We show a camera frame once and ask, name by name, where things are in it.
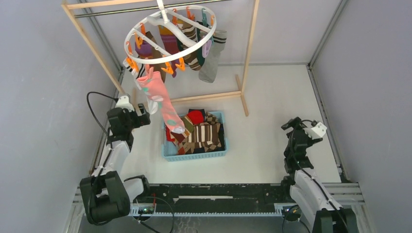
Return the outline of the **pink sock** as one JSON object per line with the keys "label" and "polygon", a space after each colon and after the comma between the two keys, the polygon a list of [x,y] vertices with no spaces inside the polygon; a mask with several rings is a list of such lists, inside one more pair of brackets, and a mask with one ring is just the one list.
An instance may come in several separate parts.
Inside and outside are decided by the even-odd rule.
{"label": "pink sock", "polygon": [[146,95],[152,105],[157,104],[157,110],[162,113],[165,125],[173,133],[183,133],[185,125],[172,106],[168,91],[161,79],[159,71],[153,68],[146,70],[146,75],[136,79],[138,88]]}

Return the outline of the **white black striped sock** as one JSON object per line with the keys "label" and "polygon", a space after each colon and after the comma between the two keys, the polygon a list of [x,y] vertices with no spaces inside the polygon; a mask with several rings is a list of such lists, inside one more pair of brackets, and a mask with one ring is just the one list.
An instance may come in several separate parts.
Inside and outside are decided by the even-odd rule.
{"label": "white black striped sock", "polygon": [[129,57],[124,59],[123,65],[135,79],[140,78],[145,74],[144,64],[139,64]]}

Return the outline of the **purple striped sock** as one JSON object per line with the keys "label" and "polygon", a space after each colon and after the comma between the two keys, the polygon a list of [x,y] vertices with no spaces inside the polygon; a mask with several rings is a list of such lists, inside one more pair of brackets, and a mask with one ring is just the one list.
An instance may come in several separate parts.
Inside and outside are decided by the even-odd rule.
{"label": "purple striped sock", "polygon": [[152,46],[146,41],[143,41],[140,46],[135,42],[135,51],[141,59],[153,59]]}

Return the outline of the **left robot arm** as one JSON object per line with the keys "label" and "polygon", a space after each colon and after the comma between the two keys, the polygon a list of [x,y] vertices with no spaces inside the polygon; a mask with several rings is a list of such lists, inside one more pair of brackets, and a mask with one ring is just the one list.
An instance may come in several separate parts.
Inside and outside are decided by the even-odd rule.
{"label": "left robot arm", "polygon": [[144,175],[122,178],[120,172],[131,152],[132,131],[149,125],[150,114],[143,104],[137,110],[115,107],[107,112],[109,127],[106,152],[91,176],[80,181],[80,191],[90,224],[101,226],[127,216],[135,199],[147,202],[152,196]]}

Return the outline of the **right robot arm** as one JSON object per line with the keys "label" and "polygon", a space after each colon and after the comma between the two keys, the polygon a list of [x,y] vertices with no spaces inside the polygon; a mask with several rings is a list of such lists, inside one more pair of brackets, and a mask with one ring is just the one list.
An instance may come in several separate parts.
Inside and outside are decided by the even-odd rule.
{"label": "right robot arm", "polygon": [[284,212],[284,220],[301,221],[309,233],[356,233],[356,215],[344,208],[319,181],[307,149],[323,140],[327,127],[320,121],[295,117],[281,126],[290,129],[284,150],[287,175],[281,182],[281,197],[295,202]]}

